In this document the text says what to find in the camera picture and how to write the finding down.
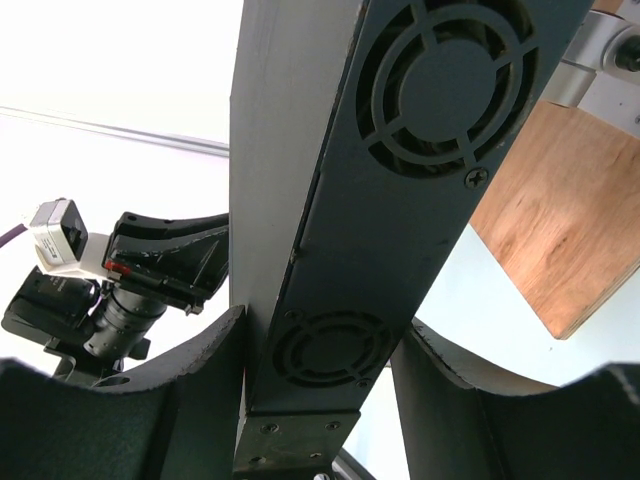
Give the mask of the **blue black network switch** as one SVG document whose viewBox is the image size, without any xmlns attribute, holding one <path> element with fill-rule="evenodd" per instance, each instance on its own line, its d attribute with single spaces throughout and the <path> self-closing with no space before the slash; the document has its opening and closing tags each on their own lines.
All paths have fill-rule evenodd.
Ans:
<svg viewBox="0 0 640 480">
<path fill-rule="evenodd" d="M 331 464 L 590 10 L 248 1 L 230 98 L 237 479 Z"/>
</svg>

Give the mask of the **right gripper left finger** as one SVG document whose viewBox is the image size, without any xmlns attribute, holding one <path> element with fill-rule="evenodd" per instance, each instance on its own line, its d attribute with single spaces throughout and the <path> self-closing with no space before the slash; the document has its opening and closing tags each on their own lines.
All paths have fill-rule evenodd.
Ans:
<svg viewBox="0 0 640 480">
<path fill-rule="evenodd" d="M 245 312 L 85 388 L 1 363 L 4 479 L 229 479 Z"/>
</svg>

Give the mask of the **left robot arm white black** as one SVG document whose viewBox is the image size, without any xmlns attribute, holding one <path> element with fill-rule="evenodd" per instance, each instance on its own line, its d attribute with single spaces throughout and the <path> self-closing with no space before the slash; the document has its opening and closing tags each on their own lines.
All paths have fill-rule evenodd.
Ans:
<svg viewBox="0 0 640 480">
<path fill-rule="evenodd" d="M 125 212 L 84 259 L 35 266 L 9 302 L 2 328 L 60 361 L 54 376 L 94 385 L 146 359 L 146 334 L 168 308 L 198 315 L 229 273 L 228 214 L 167 220 Z"/>
</svg>

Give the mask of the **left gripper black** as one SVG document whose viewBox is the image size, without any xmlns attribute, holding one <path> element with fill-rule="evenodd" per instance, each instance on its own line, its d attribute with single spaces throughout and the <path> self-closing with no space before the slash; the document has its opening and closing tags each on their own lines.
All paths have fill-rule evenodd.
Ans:
<svg viewBox="0 0 640 480">
<path fill-rule="evenodd" d="M 102 265 L 121 289 L 199 314 L 228 276 L 229 241 L 227 213 L 168 220 L 125 212 Z"/>
</svg>

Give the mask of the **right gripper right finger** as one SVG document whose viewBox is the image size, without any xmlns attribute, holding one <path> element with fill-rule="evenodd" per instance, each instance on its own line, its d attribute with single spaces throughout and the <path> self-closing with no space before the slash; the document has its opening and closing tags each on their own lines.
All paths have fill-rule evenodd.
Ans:
<svg viewBox="0 0 640 480">
<path fill-rule="evenodd" d="M 392 356 L 413 479 L 636 479 L 639 367 L 563 387 L 499 367 L 421 322 Z"/>
</svg>

